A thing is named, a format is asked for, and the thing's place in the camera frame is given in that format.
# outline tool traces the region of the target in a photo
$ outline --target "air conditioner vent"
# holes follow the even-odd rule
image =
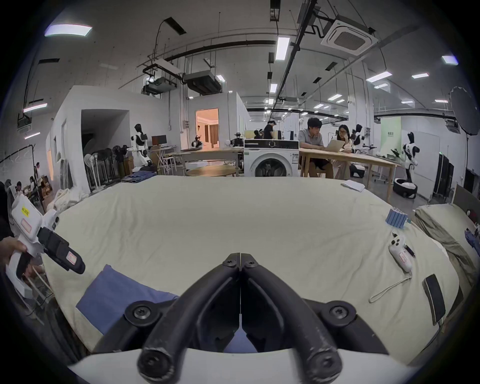
[[[324,36],[322,45],[354,56],[360,55],[378,42],[378,39],[369,33],[367,27],[340,15],[333,23],[327,23]]]

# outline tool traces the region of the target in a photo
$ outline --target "human hand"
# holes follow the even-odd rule
[[[0,262],[8,263],[13,252],[27,252],[27,247],[13,237],[5,237],[0,241]]]

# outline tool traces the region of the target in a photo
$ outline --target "person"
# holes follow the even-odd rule
[[[276,125],[274,120],[269,120],[264,128],[264,139],[273,139],[273,126]]]
[[[38,180],[38,170],[40,169],[40,163],[37,162],[35,167],[33,167],[33,175],[35,177],[35,180]]]
[[[15,190],[17,191],[17,196],[20,196],[23,192],[22,192],[22,183],[21,182],[17,182],[17,186],[15,188]]]
[[[342,124],[338,127],[336,134],[336,139],[344,141],[342,152],[351,153],[353,148],[353,141],[350,137],[350,131],[345,124]],[[350,174],[350,163],[348,161],[334,160],[332,161],[332,166],[338,168],[336,172],[335,179],[337,180],[346,180]]]
[[[307,129],[302,129],[299,132],[298,140],[300,148],[306,149],[325,149],[320,128],[322,122],[317,117],[309,118],[307,121]],[[327,179],[333,179],[333,166],[326,159],[310,159],[308,166],[308,174],[310,177],[318,177],[316,168],[320,168],[326,172]]]

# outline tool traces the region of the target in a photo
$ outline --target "white cloth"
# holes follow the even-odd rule
[[[303,298],[351,303],[390,354],[408,363],[438,330],[422,281],[436,274],[448,313],[458,277],[433,241],[406,224],[400,231],[417,256],[412,279],[368,303],[405,277],[388,251],[390,207],[338,180],[154,176],[117,184],[60,215],[56,232],[82,256],[83,275],[43,260],[66,319],[90,350],[101,333],[75,305],[105,264],[181,295],[229,254],[246,252]]]
[[[48,204],[47,211],[54,208],[57,212],[63,212],[65,209],[74,206],[88,194],[83,193],[80,189],[59,189],[53,200]]]

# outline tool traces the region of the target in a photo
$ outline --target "black shirt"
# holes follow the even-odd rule
[[[273,127],[270,124],[265,125],[264,139],[273,139]]]

